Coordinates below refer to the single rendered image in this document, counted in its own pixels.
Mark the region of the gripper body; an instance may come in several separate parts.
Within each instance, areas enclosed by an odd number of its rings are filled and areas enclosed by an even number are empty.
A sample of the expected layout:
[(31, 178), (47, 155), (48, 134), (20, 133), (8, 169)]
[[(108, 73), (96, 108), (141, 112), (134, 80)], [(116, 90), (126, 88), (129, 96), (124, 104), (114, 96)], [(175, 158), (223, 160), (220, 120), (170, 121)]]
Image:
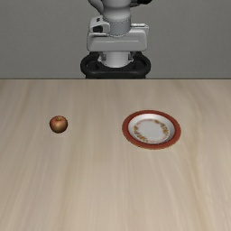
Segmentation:
[(90, 32), (87, 38), (89, 51), (145, 51), (149, 26), (133, 23), (131, 30), (122, 37), (112, 37), (106, 33)]

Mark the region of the red-rimmed white plate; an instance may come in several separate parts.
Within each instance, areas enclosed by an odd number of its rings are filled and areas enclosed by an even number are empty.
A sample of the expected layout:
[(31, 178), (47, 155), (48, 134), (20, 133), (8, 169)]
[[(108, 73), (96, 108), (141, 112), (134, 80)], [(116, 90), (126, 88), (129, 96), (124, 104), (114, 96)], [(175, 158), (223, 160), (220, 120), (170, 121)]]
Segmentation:
[(122, 124), (126, 140), (148, 150), (168, 148), (179, 141), (180, 124), (172, 116), (155, 110), (142, 110), (129, 115)]

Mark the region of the red apple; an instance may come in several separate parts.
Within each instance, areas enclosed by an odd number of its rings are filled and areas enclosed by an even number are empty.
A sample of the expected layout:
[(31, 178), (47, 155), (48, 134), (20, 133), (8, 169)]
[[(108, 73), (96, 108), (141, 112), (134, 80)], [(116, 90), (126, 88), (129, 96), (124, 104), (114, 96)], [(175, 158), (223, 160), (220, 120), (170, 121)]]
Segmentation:
[(50, 128), (56, 134), (63, 133), (68, 128), (68, 120), (62, 115), (56, 115), (50, 120)]

